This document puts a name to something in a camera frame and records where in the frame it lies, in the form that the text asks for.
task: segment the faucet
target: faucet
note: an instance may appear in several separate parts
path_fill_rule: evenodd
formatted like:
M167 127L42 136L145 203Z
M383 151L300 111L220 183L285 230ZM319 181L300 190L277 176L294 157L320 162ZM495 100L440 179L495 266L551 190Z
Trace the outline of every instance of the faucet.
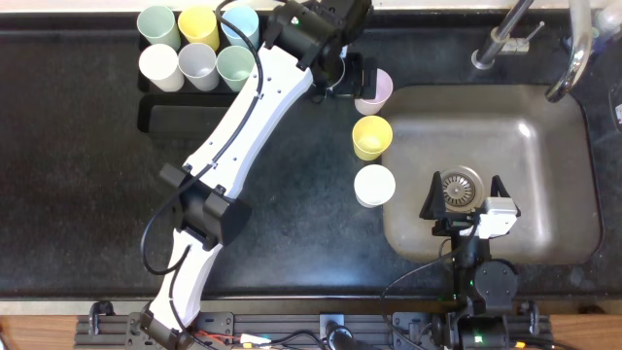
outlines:
M476 50L471 56L471 62L478 69L490 69L495 64L498 54L508 53L508 47L516 48L510 53L526 53L529 50L529 41L542 27L529 35L527 39L514 40L511 45L509 37L516 23L532 6L534 0L519 0L509 11L499 27L493 28L490 37L486 40L482 50ZM551 86L545 93L549 102L557 102L562 99L578 82L592 49L592 17L589 0L569 0L570 23L572 25L572 51L567 71L560 80Z

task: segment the wooden table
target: wooden table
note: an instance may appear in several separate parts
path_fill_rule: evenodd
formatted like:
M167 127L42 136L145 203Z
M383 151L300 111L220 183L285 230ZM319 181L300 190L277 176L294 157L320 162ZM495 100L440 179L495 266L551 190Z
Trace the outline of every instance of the wooden table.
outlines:
M0 316L10 350L73 347L76 316ZM552 316L555 339L577 349L622 349L622 316Z

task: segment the drain strainer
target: drain strainer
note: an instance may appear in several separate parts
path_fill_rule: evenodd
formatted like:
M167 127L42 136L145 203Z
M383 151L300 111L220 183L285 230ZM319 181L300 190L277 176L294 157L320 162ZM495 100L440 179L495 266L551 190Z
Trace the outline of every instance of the drain strainer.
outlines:
M469 212L481 204L484 184L473 170L457 166L440 173L447 209Z

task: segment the plastic cup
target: plastic cup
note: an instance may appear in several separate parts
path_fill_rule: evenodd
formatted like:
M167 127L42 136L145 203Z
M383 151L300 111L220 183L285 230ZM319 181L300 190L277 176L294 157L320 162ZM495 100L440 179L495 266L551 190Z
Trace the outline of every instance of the plastic cup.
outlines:
M177 91L184 85L184 75L177 66L177 53L164 44L146 48L138 59L141 73L162 91Z
M376 97L374 99L362 99L357 98L354 100L354 105L357 107L357 111L364 116L375 115L380 112L382 106L389 99L393 93L393 80L387 72L382 69L378 69L376 78Z
M179 29L191 43L203 43L216 51L221 41L218 37L216 15L209 6L193 6L179 15Z
M188 44L179 52L179 69L201 91L214 89L220 78L216 71L216 53L209 45Z
M391 145L393 130L378 116L361 118L352 129L354 153L362 160L374 160Z
M386 203L396 191L396 179L389 169L372 164L359 171L354 179L357 201L365 208Z
M253 54L242 47L225 48L216 60L218 73L223 77L225 83L236 92L246 84L253 67L255 67Z
M182 42L175 25L175 15L165 6L151 6L136 19L138 31L152 44L164 44L177 51Z
M255 46L259 48L259 16L248 6L238 6L227 10L223 18L230 21L246 35ZM231 28L221 23L221 28L232 46L241 46L248 49L248 46Z

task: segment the stainless steel sink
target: stainless steel sink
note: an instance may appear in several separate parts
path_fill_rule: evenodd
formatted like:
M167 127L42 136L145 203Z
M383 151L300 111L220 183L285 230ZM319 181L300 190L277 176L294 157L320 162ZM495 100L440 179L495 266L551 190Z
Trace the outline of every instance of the stainless steel sink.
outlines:
M492 177L501 176L522 216L509 235L491 241L494 257L580 263L592 255L602 233L583 114L572 97L552 104L545 91L446 86L394 93L382 110L394 130L382 163L397 182L384 205L384 229L400 255L417 262L438 255L443 238L432 236L432 221L419 219L436 170L445 171L446 201L459 211L479 205Z

